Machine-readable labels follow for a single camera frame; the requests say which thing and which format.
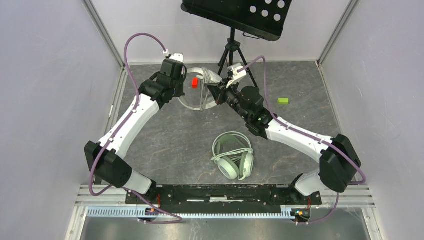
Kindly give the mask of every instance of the headphone ear cup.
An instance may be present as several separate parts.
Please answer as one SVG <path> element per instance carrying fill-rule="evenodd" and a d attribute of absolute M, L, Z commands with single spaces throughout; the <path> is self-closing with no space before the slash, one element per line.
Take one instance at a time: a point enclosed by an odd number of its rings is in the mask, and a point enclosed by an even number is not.
<path fill-rule="evenodd" d="M 247 178 L 252 174 L 253 169 L 253 154 L 250 152 L 243 152 L 240 160 L 240 177 Z"/>
<path fill-rule="evenodd" d="M 220 158 L 216 164 L 221 173 L 230 180 L 234 180 L 240 175 L 237 165 L 227 156 Z"/>

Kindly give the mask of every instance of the tripod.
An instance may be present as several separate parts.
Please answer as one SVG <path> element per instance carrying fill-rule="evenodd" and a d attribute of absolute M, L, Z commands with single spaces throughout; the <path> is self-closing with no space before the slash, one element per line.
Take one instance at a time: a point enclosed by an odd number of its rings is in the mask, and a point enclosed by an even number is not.
<path fill-rule="evenodd" d="M 229 38 L 227 38 L 228 43 L 225 45 L 225 51 L 222 54 L 221 60 L 218 63 L 218 66 L 219 66 L 218 75 L 221 75 L 223 71 L 223 67 L 224 67 L 228 54 L 229 54 L 228 65 L 229 66 L 233 65 L 233 58 L 234 58 L 235 51 L 237 51 L 238 54 L 240 54 L 241 60 L 243 61 L 244 65 L 246 66 L 248 64 L 246 62 L 245 56 L 242 53 L 242 50 L 240 49 L 241 43 L 234 39 L 235 35 L 236 35 L 236 30 L 234 28 L 231 28 L 230 36 Z M 250 78 L 252 79 L 253 85 L 257 88 L 258 85 L 256 84 L 255 78 L 253 77 L 253 74 L 250 68 L 247 68 L 246 72 L 249 74 Z"/>

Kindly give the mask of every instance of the green block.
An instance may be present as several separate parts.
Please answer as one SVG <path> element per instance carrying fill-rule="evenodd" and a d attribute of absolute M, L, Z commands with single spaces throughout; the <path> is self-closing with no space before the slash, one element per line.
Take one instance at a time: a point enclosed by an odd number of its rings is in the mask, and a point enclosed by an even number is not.
<path fill-rule="evenodd" d="M 289 104 L 289 99 L 286 98 L 286 97 L 280 97 L 278 99 L 278 104 L 279 105 L 287 105 L 287 104 Z"/>

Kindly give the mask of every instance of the gray floor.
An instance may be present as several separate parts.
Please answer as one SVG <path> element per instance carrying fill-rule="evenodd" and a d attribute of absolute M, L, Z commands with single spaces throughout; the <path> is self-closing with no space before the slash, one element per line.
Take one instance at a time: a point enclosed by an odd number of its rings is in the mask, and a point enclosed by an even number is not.
<path fill-rule="evenodd" d="M 214 72 L 219 69 L 215 63 L 187 65 L 188 68 L 202 66 Z M 160 67 L 136 65 L 131 70 L 140 85 Z M 254 65 L 251 70 L 263 95 L 263 64 Z M 200 90 L 191 88 L 191 79 L 195 76 L 189 74 L 184 88 L 186 99 L 191 103 L 200 101 Z M 135 91 L 130 81 L 128 78 L 119 116 L 124 114 L 134 99 Z M 267 64 L 267 81 L 269 99 L 276 114 L 312 132 L 337 135 L 339 129 L 314 62 L 270 62 Z M 249 77 L 241 83 L 239 90 L 252 84 Z M 290 102 L 288 105 L 278 105 L 278 98 L 289 98 Z M 253 145 L 253 172 L 242 182 L 225 178 L 210 161 L 214 139 L 227 131 L 247 135 Z M 158 184 L 284 184 L 318 166 L 303 153 L 249 133 L 244 121 L 227 105 L 192 111 L 177 99 L 165 105 L 145 125 L 135 138 L 125 161 Z"/>
<path fill-rule="evenodd" d="M 322 218 L 328 209 L 313 209 Z M 134 218 L 89 217 L 82 240 L 369 240 L 360 209 L 338 209 L 326 221 L 296 226 L 276 219 L 185 219 L 183 223 L 144 225 Z"/>

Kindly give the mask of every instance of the headphones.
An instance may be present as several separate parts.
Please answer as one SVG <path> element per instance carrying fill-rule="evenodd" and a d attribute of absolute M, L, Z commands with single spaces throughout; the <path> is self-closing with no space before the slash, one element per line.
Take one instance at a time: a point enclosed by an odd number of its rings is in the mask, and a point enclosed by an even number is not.
<path fill-rule="evenodd" d="M 237 137 L 245 140 L 249 147 L 246 147 Z M 243 148 L 220 153 L 222 146 L 228 142 L 236 142 Z M 251 175 L 254 160 L 252 145 L 248 137 L 240 132 L 229 131 L 219 135 L 213 141 L 212 153 L 213 157 L 211 160 L 218 165 L 219 170 L 228 179 L 234 180 L 238 177 L 238 180 L 241 181 Z"/>

